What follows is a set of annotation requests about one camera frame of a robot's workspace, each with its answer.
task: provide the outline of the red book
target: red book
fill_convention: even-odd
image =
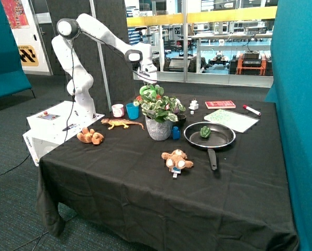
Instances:
[[[208,109],[227,109],[235,108],[235,104],[231,100],[226,101],[206,101],[205,102]]]

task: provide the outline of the marker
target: marker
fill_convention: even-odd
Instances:
[[[71,124],[68,127],[64,128],[62,131],[67,131],[68,129],[74,128],[75,126],[77,126],[76,124]]]
[[[244,109],[247,109],[248,111],[253,112],[254,114],[257,114],[258,116],[261,115],[261,113],[260,113],[259,111],[256,111],[256,110],[250,108],[249,106],[243,105],[243,108],[244,108]]]

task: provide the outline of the white mug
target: white mug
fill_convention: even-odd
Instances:
[[[122,117],[124,113],[124,106],[122,104],[116,104],[112,106],[113,116],[116,118]]]

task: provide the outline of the pan handle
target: pan handle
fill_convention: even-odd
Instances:
[[[218,169],[217,167],[217,156],[215,155],[215,151],[213,149],[207,150],[208,157],[209,157],[209,163],[212,171],[215,171]]]

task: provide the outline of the brown teddy bear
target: brown teddy bear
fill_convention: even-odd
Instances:
[[[187,156],[182,150],[175,150],[172,153],[162,153],[162,159],[166,160],[166,166],[171,172],[173,167],[184,169],[193,167],[193,162],[187,161]]]
[[[95,132],[93,129],[88,131],[88,128],[84,127],[82,132],[77,134],[77,138],[84,143],[92,142],[94,145],[99,145],[103,141],[104,136],[98,132]]]

